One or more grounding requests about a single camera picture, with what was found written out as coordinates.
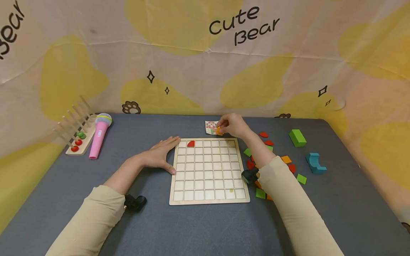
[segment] beige sleeve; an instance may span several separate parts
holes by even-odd
[[[308,195],[279,156],[262,167],[259,174],[259,183],[275,202],[296,255],[343,255]]]
[[[124,213],[124,202],[125,197],[110,187],[94,188],[46,256],[98,255],[111,229]]]

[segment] fabric backdrop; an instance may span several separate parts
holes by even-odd
[[[409,45],[405,0],[4,0],[0,232],[79,95],[97,112],[324,119],[410,222]]]

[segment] yellow blob pattern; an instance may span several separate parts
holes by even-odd
[[[363,154],[403,188],[410,190],[410,122],[377,125],[360,138]]]
[[[293,55],[274,56],[234,76],[222,88],[221,104],[230,109],[251,109],[277,100],[283,91],[282,77]]]
[[[0,159],[0,233],[60,154],[63,146],[38,143]]]
[[[382,79],[410,79],[410,2],[386,18],[347,29],[339,39],[343,60]]]
[[[59,121],[80,95],[95,97],[108,84],[108,78],[91,65],[84,42],[76,36],[64,36],[50,46],[44,57],[41,110],[49,119]]]
[[[336,99],[329,93],[301,93],[286,102],[277,115],[290,113],[293,118],[324,119],[336,134],[341,137],[347,130],[347,119]]]
[[[167,83],[147,78],[132,80],[121,89],[121,104],[136,102],[142,114],[203,115],[203,109]]]
[[[209,32],[209,25],[220,20],[222,26],[223,20],[227,20],[226,27],[229,27],[242,2],[126,0],[124,8],[132,26],[150,44],[174,55],[190,56],[206,51],[219,39],[223,29],[218,35],[213,35]]]

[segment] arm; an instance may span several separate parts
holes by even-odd
[[[124,195],[143,167],[157,167],[175,174],[166,162],[166,154],[180,139],[169,137],[150,150],[127,159],[101,186],[94,188],[67,226],[49,248],[46,256],[98,255],[100,249],[124,213]]]
[[[244,140],[255,162],[262,166],[259,182],[275,202],[298,256],[341,256],[316,208],[303,188],[279,156],[270,152],[242,117],[225,115],[218,122],[222,133],[228,132]]]

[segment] hand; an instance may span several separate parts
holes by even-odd
[[[244,139],[252,133],[242,116],[236,113],[223,115],[216,126],[221,127],[219,132],[229,133],[240,139]]]
[[[169,137],[164,141],[160,141],[150,150],[133,156],[140,161],[143,167],[163,168],[171,174],[175,174],[175,169],[172,165],[166,162],[166,154],[180,142],[179,136]]]

